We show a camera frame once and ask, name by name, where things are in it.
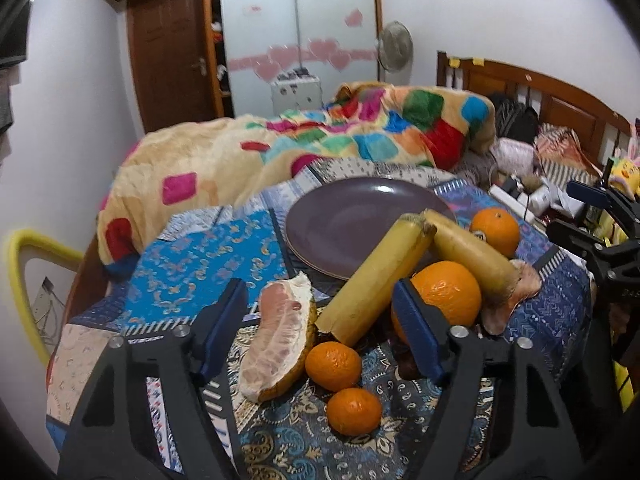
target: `fan head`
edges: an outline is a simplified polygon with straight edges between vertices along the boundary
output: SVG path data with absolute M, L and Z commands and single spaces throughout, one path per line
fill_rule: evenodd
M 402 70 L 414 52 L 409 30 L 400 22 L 389 23 L 378 38 L 378 60 L 388 72 Z

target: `black monitor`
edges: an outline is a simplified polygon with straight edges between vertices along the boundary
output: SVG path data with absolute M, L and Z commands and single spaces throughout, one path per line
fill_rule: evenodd
M 31 1 L 27 1 L 18 16 L 0 41 L 0 70 L 21 63 L 27 59 L 27 33 Z

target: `heart sticker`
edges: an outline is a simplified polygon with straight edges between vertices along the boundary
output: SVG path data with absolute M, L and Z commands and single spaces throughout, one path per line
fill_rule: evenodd
M 347 27 L 362 27 L 362 13 L 360 9 L 353 9 L 351 13 L 344 19 Z
M 340 45 L 335 38 L 328 40 L 309 40 L 309 50 L 320 61 L 329 61 L 331 54 L 338 52 Z
M 329 62 L 338 72 L 342 72 L 349 66 L 349 63 L 351 63 L 351 54 L 346 50 L 339 50 L 331 54 Z
M 270 46 L 269 59 L 277 63 L 281 69 L 286 70 L 298 59 L 298 48 L 296 46 Z
M 272 81 L 280 71 L 280 65 L 273 61 L 256 61 L 254 63 L 254 72 L 260 79 L 266 81 Z

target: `pomelo slice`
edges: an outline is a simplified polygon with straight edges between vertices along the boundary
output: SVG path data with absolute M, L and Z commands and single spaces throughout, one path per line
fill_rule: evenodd
M 252 402 L 287 391 L 305 369 L 316 338 L 316 304 L 303 272 L 270 283 L 258 298 L 260 326 L 240 363 L 238 388 Z

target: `door handle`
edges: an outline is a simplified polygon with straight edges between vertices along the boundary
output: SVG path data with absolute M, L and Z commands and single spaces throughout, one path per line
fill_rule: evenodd
M 192 63 L 191 64 L 191 68 L 193 68 L 194 70 L 199 68 L 200 69 L 200 75 L 201 76 L 206 76 L 207 75 L 207 62 L 205 61 L 205 59 L 200 56 L 198 58 L 198 62 L 197 63 Z

